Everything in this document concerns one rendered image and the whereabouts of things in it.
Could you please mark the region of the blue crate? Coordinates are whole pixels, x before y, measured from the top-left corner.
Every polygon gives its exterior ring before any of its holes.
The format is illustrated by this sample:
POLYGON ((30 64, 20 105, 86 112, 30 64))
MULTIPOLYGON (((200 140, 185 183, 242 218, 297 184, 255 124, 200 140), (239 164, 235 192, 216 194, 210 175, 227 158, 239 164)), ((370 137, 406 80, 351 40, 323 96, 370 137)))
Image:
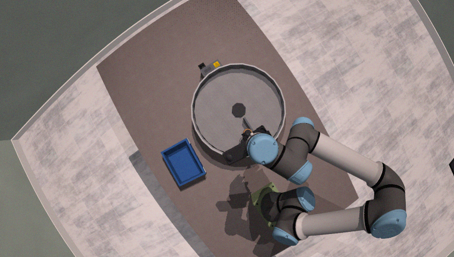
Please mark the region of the blue crate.
POLYGON ((206 172, 190 143, 186 138, 161 152, 178 185, 184 185, 206 172))

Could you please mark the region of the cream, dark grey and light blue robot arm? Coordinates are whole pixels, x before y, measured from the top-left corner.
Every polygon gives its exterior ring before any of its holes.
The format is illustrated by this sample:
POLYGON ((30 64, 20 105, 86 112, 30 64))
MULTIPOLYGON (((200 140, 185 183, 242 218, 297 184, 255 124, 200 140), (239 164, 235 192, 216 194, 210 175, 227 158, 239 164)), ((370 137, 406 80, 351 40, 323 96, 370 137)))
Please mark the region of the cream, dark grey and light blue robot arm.
POLYGON ((267 221, 276 222, 272 233, 275 240, 296 246, 299 240, 309 236, 361 230, 386 239, 405 229, 405 186, 401 178, 384 163, 374 162, 315 130, 307 117, 293 122, 285 145, 268 134, 252 132, 246 141, 222 155, 228 165, 249 156, 287 181, 301 185, 313 169, 306 160, 308 153, 365 181, 373 189, 374 199, 360 207, 308 215, 315 207, 310 188, 267 193, 261 200, 261 213, 267 221))

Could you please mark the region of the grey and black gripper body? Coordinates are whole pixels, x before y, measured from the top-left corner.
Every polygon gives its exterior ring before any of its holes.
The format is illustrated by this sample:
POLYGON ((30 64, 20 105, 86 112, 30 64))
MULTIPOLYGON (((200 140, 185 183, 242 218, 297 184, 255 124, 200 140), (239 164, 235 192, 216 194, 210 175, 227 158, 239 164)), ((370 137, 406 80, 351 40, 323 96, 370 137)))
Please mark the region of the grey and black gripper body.
MULTIPOLYGON (((267 131, 263 125, 261 125, 260 128, 258 127, 257 130, 253 131, 253 133, 258 133, 258 132, 259 132, 259 133, 268 134, 268 135, 272 136, 272 135, 270 134, 270 132, 267 131)), ((244 136, 244 137, 243 137, 243 140, 246 141, 246 139, 248 139, 249 136, 250 136, 250 134, 247 135, 247 136, 244 136)))

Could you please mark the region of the grey round turntable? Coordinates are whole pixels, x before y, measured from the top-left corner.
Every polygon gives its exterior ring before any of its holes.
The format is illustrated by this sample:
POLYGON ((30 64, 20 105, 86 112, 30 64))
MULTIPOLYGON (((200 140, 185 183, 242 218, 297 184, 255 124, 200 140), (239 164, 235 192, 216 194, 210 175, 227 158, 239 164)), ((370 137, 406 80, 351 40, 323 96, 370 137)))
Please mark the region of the grey round turntable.
POLYGON ((240 144, 243 131, 263 125, 277 139, 285 121, 285 100, 264 70, 244 63, 222 65, 217 59, 198 65, 204 78, 194 92, 191 115, 201 140, 223 154, 240 144))

